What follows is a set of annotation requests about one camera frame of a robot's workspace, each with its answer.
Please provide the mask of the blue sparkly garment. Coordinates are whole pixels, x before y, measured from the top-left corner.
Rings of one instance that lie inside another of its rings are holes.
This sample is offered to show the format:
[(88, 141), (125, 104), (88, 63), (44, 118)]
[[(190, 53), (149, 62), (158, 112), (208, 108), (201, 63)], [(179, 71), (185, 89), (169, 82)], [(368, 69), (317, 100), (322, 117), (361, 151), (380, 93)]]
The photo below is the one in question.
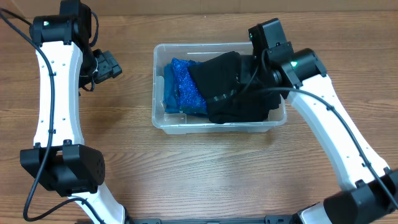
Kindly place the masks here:
[(189, 71), (191, 66), (199, 64), (199, 62), (193, 60), (182, 60), (177, 58), (173, 58), (171, 61), (180, 111), (185, 114), (207, 116), (206, 102)]

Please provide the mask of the blue denim garment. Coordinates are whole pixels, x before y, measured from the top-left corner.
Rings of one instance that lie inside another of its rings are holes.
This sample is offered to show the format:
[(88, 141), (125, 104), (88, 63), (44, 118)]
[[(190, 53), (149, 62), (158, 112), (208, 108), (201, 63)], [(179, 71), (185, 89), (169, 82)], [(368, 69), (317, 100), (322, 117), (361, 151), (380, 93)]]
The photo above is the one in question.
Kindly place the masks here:
[(174, 73), (169, 63), (164, 67), (164, 99), (166, 113), (179, 113), (180, 107), (174, 85)]

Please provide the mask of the small black garment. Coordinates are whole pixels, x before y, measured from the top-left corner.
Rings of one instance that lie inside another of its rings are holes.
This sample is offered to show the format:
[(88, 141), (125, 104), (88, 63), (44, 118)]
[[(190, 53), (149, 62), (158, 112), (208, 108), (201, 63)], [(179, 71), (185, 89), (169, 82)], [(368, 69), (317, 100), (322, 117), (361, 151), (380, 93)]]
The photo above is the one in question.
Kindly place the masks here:
[(242, 55), (235, 51), (191, 65), (188, 71), (208, 105), (239, 93), (249, 82), (249, 72), (243, 71)]

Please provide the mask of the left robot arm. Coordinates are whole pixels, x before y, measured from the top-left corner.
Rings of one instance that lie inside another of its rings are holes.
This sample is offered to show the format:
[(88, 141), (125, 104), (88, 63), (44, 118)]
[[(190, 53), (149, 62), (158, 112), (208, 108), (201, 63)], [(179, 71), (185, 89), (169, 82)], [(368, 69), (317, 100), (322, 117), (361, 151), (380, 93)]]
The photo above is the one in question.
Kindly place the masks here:
[(40, 71), (39, 120), (21, 166), (42, 186), (75, 202), (93, 223), (131, 223), (126, 208), (105, 184), (105, 161), (85, 145), (79, 114), (80, 91), (117, 77), (121, 66), (96, 49), (98, 17), (79, 0), (60, 3), (57, 15), (37, 16), (25, 40), (35, 49)]

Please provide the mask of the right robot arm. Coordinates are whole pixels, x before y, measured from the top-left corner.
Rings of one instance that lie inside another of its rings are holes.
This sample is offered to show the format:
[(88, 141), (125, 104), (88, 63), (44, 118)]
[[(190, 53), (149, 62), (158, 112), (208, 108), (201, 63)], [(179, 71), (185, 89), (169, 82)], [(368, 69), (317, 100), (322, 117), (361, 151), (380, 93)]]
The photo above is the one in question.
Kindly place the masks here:
[(295, 214), (268, 215), (266, 223), (371, 223), (395, 212), (397, 172), (359, 132), (316, 53), (294, 51), (276, 18), (248, 33), (257, 68), (238, 99), (286, 99), (314, 133), (341, 189)]

